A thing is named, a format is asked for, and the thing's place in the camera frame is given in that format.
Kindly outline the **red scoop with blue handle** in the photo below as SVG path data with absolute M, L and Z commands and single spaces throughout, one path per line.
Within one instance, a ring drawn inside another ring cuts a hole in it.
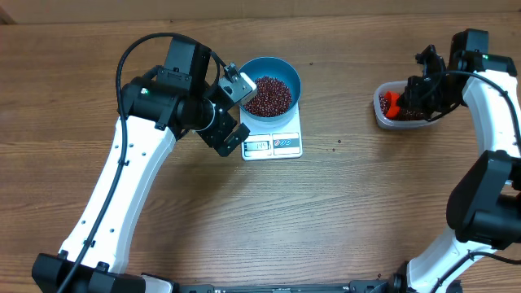
M 388 91 L 384 95 L 384 98 L 388 102 L 388 108 L 387 108 L 387 112 L 385 113 L 385 116 L 390 120 L 396 119 L 400 115 L 400 112 L 401 112 L 401 107 L 398 105 L 398 100 L 400 98 L 400 95 L 398 93 Z

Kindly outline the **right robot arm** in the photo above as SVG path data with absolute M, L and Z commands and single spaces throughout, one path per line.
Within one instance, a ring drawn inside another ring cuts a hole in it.
M 416 54 L 422 74 L 381 85 L 374 112 L 384 129 L 431 125 L 458 107 L 473 121 L 479 158 L 456 185 L 446 208 L 444 232 L 419 256 L 384 281 L 351 282 L 351 291 L 459 292 L 460 276 L 483 258 L 520 240 L 520 198 L 503 194 L 520 187 L 520 106 L 514 61 L 488 51 L 488 33 L 456 33 L 450 56 L 434 46 Z

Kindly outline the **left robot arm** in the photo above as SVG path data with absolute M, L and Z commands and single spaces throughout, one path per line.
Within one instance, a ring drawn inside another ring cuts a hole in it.
M 249 135 L 230 109 L 256 95 L 255 82 L 196 40 L 170 34 L 166 60 L 116 83 L 119 117 L 90 200 L 56 255 L 38 255 L 33 280 L 44 292 L 176 292 L 178 285 L 126 271 L 151 185 L 178 140 L 197 133 L 220 156 Z

